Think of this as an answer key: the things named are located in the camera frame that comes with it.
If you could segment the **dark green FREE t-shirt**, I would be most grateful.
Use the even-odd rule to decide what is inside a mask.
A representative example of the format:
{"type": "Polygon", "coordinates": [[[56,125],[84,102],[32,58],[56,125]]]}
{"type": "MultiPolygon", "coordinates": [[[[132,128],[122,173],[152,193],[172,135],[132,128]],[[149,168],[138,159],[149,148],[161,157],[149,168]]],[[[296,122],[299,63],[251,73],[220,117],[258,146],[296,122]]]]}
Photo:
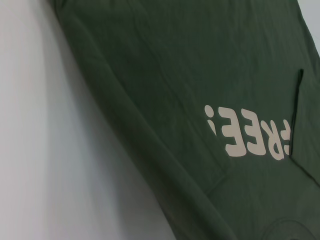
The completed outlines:
{"type": "Polygon", "coordinates": [[[320,240],[320,56],[297,0],[49,0],[177,240],[320,240]]]}

